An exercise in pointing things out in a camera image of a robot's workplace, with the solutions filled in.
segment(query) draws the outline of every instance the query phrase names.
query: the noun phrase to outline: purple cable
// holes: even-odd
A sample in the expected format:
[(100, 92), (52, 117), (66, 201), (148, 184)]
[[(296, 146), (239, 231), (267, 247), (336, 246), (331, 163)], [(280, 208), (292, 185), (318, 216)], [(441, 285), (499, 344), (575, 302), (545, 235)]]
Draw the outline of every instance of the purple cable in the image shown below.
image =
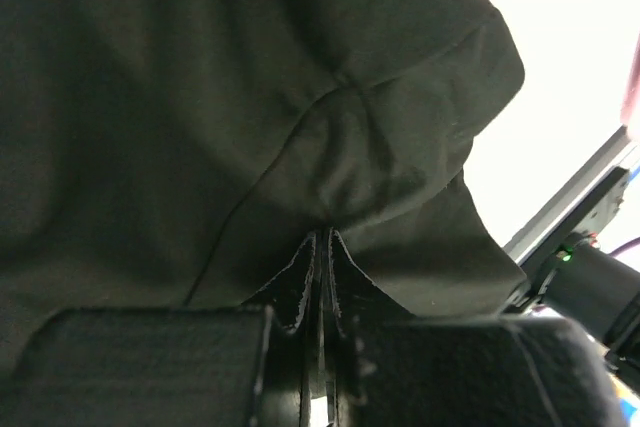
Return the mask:
[(622, 244), (617, 249), (612, 250), (609, 255), (615, 258), (636, 247), (640, 247), (640, 237), (636, 237), (635, 239)]

